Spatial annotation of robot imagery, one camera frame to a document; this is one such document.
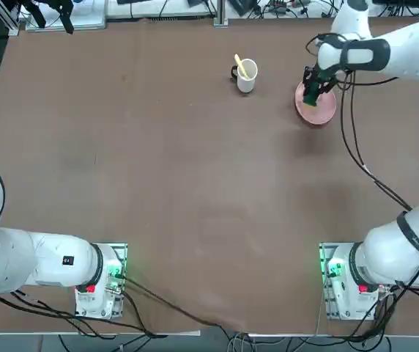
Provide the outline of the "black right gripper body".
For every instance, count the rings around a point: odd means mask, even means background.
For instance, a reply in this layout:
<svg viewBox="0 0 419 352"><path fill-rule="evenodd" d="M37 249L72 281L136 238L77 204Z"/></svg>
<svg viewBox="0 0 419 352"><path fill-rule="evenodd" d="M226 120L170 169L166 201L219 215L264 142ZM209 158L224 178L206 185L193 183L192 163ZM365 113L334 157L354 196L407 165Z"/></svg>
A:
<svg viewBox="0 0 419 352"><path fill-rule="evenodd" d="M321 69L318 64L312 67L311 81L315 84L336 84L336 72L333 69Z"/></svg>

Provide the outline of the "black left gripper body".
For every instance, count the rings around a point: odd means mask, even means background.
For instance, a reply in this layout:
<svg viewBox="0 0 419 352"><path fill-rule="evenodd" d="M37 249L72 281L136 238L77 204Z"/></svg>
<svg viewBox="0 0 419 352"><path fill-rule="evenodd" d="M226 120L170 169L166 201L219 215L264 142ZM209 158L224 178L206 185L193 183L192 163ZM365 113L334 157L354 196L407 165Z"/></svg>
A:
<svg viewBox="0 0 419 352"><path fill-rule="evenodd" d="M25 8L30 8L37 4L46 4L50 8L73 8L71 0L22 0L19 3Z"/></svg>

